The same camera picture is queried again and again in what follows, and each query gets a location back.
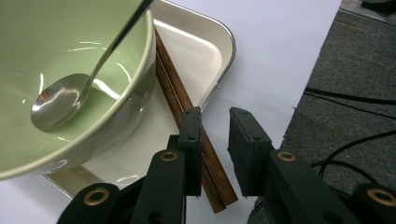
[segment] tray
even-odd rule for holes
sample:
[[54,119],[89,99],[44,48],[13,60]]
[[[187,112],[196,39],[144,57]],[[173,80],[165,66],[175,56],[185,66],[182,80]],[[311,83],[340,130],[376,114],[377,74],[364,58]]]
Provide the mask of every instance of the tray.
[[[205,109],[233,62],[233,35],[219,21],[167,1],[155,1],[151,11],[192,103]],[[152,155],[166,148],[169,134],[178,134],[178,129],[157,82],[145,116],[125,142],[81,166],[45,177],[71,198],[97,182],[122,189],[146,175]]]

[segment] bowl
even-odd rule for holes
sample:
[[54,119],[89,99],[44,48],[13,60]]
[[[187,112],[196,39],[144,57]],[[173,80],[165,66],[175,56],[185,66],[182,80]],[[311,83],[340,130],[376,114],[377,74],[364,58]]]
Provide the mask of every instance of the bowl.
[[125,140],[142,119],[155,83],[151,11],[105,63],[77,114],[50,131],[30,120],[49,84],[90,74],[139,1],[0,3],[0,179],[81,165]]

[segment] wooden chopsticks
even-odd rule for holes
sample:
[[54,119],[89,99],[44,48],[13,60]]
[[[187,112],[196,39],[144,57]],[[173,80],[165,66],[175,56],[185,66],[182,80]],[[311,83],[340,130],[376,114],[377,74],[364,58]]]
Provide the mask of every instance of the wooden chopsticks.
[[[193,105],[157,30],[155,30],[155,36],[157,78],[179,128],[183,111],[192,108]],[[215,149],[210,143],[205,129],[203,130],[202,184],[213,211],[218,213],[224,210],[226,205],[236,202],[238,198],[230,180],[225,174]]]

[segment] metal spoon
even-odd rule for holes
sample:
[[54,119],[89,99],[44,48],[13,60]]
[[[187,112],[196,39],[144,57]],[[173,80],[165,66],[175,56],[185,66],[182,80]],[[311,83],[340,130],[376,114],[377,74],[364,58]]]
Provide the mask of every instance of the metal spoon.
[[106,60],[129,34],[153,0],[143,0],[131,18],[99,59],[90,76],[73,74],[63,77],[43,90],[32,106],[32,123],[40,130],[49,130],[73,117],[87,99],[93,81]]

